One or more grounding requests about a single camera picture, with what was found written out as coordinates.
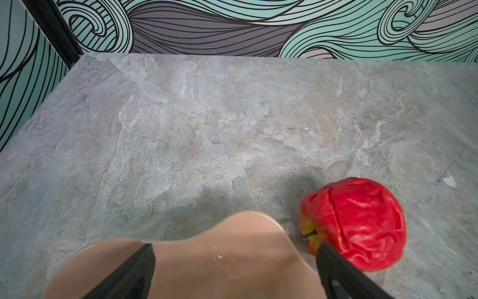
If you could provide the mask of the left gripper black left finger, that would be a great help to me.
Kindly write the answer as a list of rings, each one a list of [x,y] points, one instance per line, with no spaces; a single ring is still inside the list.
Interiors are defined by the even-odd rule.
[[[145,244],[83,299],[146,299],[155,265],[153,246]]]

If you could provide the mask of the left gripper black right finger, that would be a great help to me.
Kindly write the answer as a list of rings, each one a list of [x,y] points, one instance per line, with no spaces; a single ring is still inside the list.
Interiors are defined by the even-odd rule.
[[[392,299],[327,243],[320,245],[316,265],[329,299]]]

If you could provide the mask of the red fake apple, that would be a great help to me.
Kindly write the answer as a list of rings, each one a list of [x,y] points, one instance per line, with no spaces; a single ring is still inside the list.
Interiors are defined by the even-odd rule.
[[[363,272],[395,265],[407,243],[397,198],[365,178],[346,178],[308,194],[299,208],[299,231],[310,254],[329,244]]]

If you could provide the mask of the pink scalloped fruit bowl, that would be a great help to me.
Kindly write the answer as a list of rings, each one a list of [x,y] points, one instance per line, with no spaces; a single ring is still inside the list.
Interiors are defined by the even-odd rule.
[[[80,299],[139,252],[132,285],[147,299],[323,299],[318,273],[270,216],[236,213],[209,230],[177,241],[114,238],[71,256],[54,274],[47,299]]]

